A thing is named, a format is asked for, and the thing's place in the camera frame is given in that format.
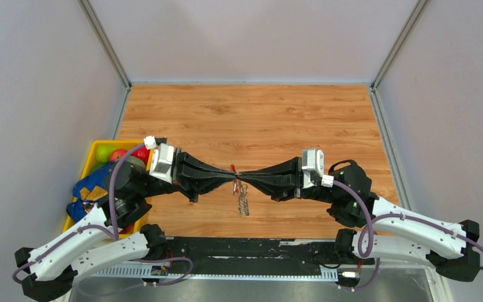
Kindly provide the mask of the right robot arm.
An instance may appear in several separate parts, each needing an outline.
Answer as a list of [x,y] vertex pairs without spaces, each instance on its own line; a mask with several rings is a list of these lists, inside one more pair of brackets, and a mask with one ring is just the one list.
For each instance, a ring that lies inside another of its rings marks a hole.
[[341,262],[387,258],[423,264],[441,276],[473,281],[480,271],[474,247],[478,223],[450,223],[409,211],[372,192],[372,181],[354,160],[323,172],[317,160],[296,157],[272,167],[244,171],[237,178],[274,201],[293,198],[328,203],[328,214],[342,225],[335,244]]

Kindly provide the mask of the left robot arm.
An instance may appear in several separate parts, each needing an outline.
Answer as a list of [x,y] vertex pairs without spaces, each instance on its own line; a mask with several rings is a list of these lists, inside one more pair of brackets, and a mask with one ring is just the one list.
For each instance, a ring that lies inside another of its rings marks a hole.
[[83,279],[113,265],[135,260],[162,260],[167,239],[158,225],[146,224],[126,238],[119,232],[146,214],[152,196],[182,193],[192,202],[237,178],[234,171],[198,161],[166,143],[146,143],[153,152],[149,171],[117,161],[109,167],[108,194],[57,238],[15,252],[18,272],[13,279],[35,301],[52,301]]

